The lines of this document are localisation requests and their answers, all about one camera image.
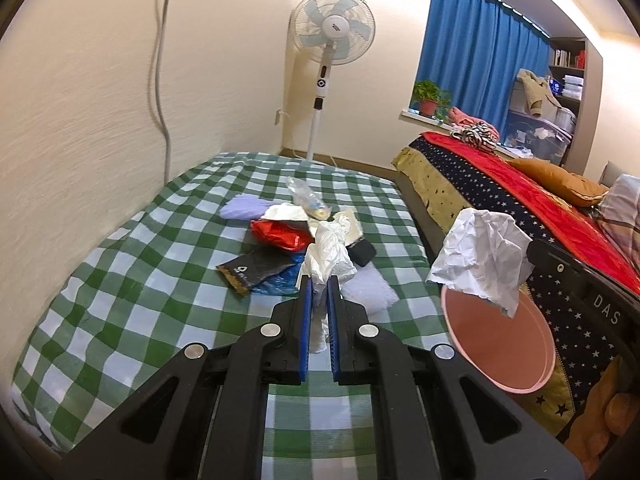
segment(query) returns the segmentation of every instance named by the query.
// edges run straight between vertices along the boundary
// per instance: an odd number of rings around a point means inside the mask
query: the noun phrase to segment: green and white checkered cloth
[[[263,153],[223,153],[169,183],[93,250],[31,334],[13,399],[26,420],[70,450],[178,350],[233,343],[284,298],[241,298],[216,270],[255,243],[248,222],[216,212],[232,196],[290,200],[296,176],[334,206],[354,206],[400,297],[371,321],[422,348],[447,341],[438,290],[411,216],[389,181]],[[329,352],[310,355],[302,386],[272,386],[264,479],[376,478],[368,386],[332,382]]]

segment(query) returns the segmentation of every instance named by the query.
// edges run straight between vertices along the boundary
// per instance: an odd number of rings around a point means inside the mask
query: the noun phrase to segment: red plastic bag
[[[314,241],[309,232],[294,229],[277,220],[252,220],[251,232],[258,240],[287,251],[300,251]]]

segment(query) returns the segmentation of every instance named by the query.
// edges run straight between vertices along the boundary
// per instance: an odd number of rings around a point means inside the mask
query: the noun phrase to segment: pink trash can
[[[458,351],[496,386],[530,394],[551,377],[556,346],[549,325],[526,294],[513,319],[487,301],[442,287],[442,309]]]

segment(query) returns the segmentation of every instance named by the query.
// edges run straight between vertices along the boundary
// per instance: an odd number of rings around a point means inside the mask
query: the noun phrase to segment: electric fan
[[[320,64],[306,149],[306,160],[313,160],[331,66],[362,56],[373,43],[376,23],[364,0],[302,0],[291,15],[289,30],[296,47]]]

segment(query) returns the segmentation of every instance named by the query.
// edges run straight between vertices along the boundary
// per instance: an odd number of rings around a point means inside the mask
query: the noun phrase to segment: metal bolt
[[[360,335],[363,337],[375,337],[380,333],[380,330],[378,330],[378,327],[375,325],[366,324],[361,325],[358,332],[360,332]]]
[[[280,333],[280,326],[275,323],[266,323],[260,327],[260,333],[265,337],[276,337]]]
[[[438,345],[436,349],[433,351],[436,354],[436,357],[440,359],[453,359],[453,356],[456,354],[456,351],[453,347],[449,345]]]
[[[193,344],[184,349],[184,355],[189,359],[199,359],[204,355],[204,346]]]

